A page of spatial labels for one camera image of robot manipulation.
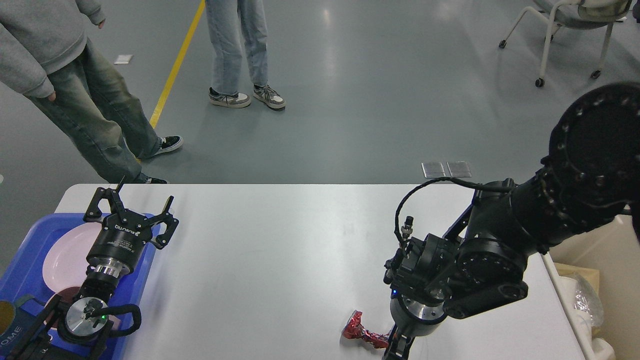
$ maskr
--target pink plate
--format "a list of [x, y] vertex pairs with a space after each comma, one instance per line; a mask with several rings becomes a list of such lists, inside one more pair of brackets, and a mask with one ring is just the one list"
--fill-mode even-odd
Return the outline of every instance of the pink plate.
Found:
[[102, 224], [88, 222], [64, 234], [47, 253], [42, 263], [42, 279], [57, 293], [73, 286], [82, 286], [86, 278], [86, 255], [100, 233]]

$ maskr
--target crumpled wrapper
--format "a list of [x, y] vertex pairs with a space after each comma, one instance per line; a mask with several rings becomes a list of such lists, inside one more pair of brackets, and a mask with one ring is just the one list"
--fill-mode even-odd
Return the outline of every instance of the crumpled wrapper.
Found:
[[371, 343], [374, 348], [387, 348], [389, 346], [390, 333], [391, 331], [382, 335], [365, 329], [364, 326], [362, 326], [362, 312], [358, 310], [351, 314], [351, 318], [342, 330], [342, 336], [345, 338], [363, 339], [365, 342]]

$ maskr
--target gray sweatshirt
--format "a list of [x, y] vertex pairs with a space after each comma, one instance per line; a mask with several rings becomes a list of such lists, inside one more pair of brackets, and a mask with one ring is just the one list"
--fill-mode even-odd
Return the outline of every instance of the gray sweatshirt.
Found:
[[47, 74], [77, 58], [86, 45], [85, 14], [105, 17], [96, 0], [0, 0], [0, 81], [16, 92], [47, 97]]

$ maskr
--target chair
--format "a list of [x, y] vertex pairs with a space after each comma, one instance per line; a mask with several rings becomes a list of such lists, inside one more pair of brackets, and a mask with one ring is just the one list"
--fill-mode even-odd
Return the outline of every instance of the chair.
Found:
[[498, 45], [501, 49], [507, 44], [507, 39], [511, 36], [513, 30], [518, 26], [520, 20], [527, 12], [535, 14], [535, 16], [547, 24], [547, 37], [545, 38], [545, 48], [542, 52], [542, 64], [540, 65], [540, 77], [536, 80], [536, 86], [542, 87], [545, 84], [545, 70], [547, 69], [547, 58], [549, 56], [549, 47], [555, 33], [562, 27], [571, 29], [596, 29], [607, 26], [607, 34], [602, 45], [600, 53], [600, 62], [598, 68], [591, 73], [592, 79], [600, 76], [604, 65], [604, 57], [607, 54], [609, 40], [611, 39], [611, 30], [613, 23], [624, 17], [631, 2], [633, 0], [533, 0], [541, 10], [536, 10], [531, 6], [522, 9], [516, 22], [507, 33], [507, 36]]

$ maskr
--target sneaker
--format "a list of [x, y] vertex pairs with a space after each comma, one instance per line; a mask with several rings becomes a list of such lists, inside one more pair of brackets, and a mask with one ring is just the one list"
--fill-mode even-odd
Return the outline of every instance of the sneaker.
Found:
[[182, 136], [167, 136], [166, 138], [160, 138], [160, 149], [158, 149], [153, 156], [177, 150], [183, 143], [184, 140], [182, 139]]
[[145, 184], [168, 184], [167, 180], [158, 179], [157, 177], [148, 177]]
[[253, 96], [255, 96], [258, 100], [264, 102], [270, 108], [274, 110], [279, 110], [284, 108], [287, 104], [286, 101], [273, 90], [269, 85], [265, 86], [253, 86]]
[[226, 106], [228, 108], [245, 108], [251, 104], [251, 99], [241, 92], [235, 95], [219, 94], [213, 88], [209, 88], [209, 101], [211, 104]]

